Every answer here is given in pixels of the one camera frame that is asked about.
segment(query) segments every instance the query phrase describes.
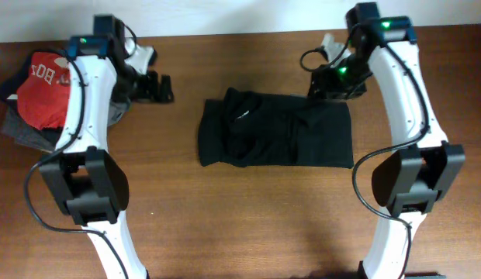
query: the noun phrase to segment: black cloth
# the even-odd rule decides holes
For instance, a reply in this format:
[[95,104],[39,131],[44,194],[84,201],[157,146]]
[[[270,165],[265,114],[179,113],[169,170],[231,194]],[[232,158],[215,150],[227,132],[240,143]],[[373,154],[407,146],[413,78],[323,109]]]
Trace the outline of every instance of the black cloth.
[[206,100],[198,133],[199,160],[237,167],[353,167],[351,117],[344,102],[315,102],[229,88]]

